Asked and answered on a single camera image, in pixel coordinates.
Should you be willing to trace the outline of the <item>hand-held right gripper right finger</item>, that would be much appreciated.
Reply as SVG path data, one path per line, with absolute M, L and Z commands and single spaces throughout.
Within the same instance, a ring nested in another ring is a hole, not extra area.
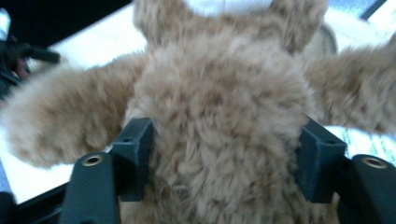
M 311 118 L 302 128 L 296 149 L 295 179 L 304 197 L 311 203 L 330 203 L 332 180 L 341 165 L 347 144 Z

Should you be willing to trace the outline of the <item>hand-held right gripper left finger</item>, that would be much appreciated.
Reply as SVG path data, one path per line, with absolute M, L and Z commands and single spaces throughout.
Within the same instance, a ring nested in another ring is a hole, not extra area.
M 153 149 L 151 119 L 131 119 L 111 144 L 116 188 L 123 202 L 141 202 L 149 179 L 149 157 Z

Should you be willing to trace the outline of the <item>brown teddy bear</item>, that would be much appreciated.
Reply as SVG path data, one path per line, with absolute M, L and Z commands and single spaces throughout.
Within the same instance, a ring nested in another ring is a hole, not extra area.
M 134 0 L 146 50 L 32 78 L 1 112 L 10 151 L 40 168 L 103 150 L 153 122 L 145 198 L 123 224 L 338 224 L 294 174 L 309 120 L 396 133 L 396 33 L 379 47 L 309 59 L 327 0 L 272 0 L 207 16 L 187 0 Z

